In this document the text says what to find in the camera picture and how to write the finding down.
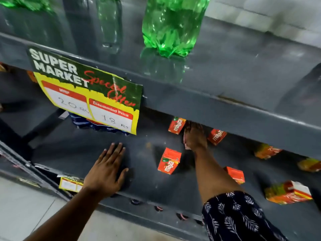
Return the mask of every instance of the hand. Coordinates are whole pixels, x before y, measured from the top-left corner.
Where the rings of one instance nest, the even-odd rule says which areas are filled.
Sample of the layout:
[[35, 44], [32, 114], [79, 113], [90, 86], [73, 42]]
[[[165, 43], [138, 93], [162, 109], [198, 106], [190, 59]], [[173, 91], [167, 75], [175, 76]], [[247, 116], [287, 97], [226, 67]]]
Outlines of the hand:
[[198, 147], [207, 148], [207, 140], [202, 125], [190, 122], [185, 128], [184, 134], [185, 143], [191, 150], [195, 151]]
[[87, 189], [98, 194], [102, 199], [110, 197], [120, 190], [125, 181], [128, 168], [125, 168], [118, 179], [116, 179], [121, 164], [125, 147], [119, 143], [114, 150], [115, 143], [109, 149], [104, 149], [94, 166], [85, 177], [82, 189]]

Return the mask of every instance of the supermarket price tag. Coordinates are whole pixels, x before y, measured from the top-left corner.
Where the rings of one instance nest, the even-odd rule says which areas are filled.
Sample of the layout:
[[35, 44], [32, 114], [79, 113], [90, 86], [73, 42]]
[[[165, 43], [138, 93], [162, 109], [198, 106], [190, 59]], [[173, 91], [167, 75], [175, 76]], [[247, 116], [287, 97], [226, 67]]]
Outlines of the supermarket price tag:
[[87, 99], [84, 95], [48, 83], [47, 81], [42, 81], [42, 85], [47, 91], [50, 98], [59, 107], [83, 117], [92, 119], [89, 113]]
[[27, 54], [40, 87], [54, 105], [136, 134], [142, 85], [37, 47], [28, 47]]
[[89, 99], [89, 106], [94, 120], [126, 132], [131, 132], [133, 123], [132, 114], [93, 99]]
[[59, 188], [63, 190], [79, 192], [82, 189], [83, 183], [70, 180], [65, 177], [60, 178]]

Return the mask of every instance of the navy blue patterned sleeve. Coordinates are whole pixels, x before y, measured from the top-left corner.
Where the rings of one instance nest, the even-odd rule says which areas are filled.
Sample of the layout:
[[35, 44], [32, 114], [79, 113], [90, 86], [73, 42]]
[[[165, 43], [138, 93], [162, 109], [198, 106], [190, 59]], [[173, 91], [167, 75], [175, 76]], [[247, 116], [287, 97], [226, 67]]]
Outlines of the navy blue patterned sleeve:
[[210, 241], [288, 241], [254, 199], [241, 191], [211, 198], [204, 204], [202, 218]]

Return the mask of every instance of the real juice carton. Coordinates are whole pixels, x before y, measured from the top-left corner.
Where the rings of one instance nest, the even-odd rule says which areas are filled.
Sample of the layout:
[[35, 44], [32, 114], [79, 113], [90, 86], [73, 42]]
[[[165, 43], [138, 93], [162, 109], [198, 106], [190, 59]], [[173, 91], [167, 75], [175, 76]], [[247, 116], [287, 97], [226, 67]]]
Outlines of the real juice carton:
[[294, 181], [272, 185], [271, 187], [266, 188], [264, 192], [267, 200], [280, 205], [312, 199], [309, 188]]
[[184, 118], [174, 117], [168, 131], [170, 131], [171, 133], [179, 134], [184, 127], [185, 122], [186, 120]]
[[298, 167], [307, 172], [318, 172], [321, 170], [321, 161], [314, 158], [307, 158], [298, 162]]
[[245, 183], [244, 173], [241, 170], [226, 166], [224, 170], [233, 178], [238, 184]]
[[158, 165], [158, 170], [172, 174], [180, 162], [181, 155], [182, 153], [176, 150], [166, 148]]
[[227, 135], [227, 132], [222, 131], [222, 130], [218, 130], [218, 129], [212, 129], [212, 131], [210, 132], [209, 136], [207, 137], [207, 139], [215, 146], [217, 146], [217, 144], [219, 142], [221, 142], [221, 140]]
[[269, 159], [272, 156], [278, 154], [282, 149], [274, 148], [268, 144], [261, 143], [258, 149], [255, 151], [255, 156], [260, 159]]

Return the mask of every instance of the floor tile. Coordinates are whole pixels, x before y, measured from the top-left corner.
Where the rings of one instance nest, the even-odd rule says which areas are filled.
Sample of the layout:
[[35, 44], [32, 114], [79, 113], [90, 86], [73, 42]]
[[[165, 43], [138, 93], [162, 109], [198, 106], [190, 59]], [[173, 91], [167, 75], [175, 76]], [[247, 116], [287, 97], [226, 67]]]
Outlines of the floor tile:
[[37, 226], [54, 199], [50, 195], [0, 178], [0, 239], [23, 240]]
[[[65, 201], [56, 199], [38, 226], [54, 215]], [[177, 241], [171, 236], [159, 233], [126, 220], [94, 211], [78, 241]]]

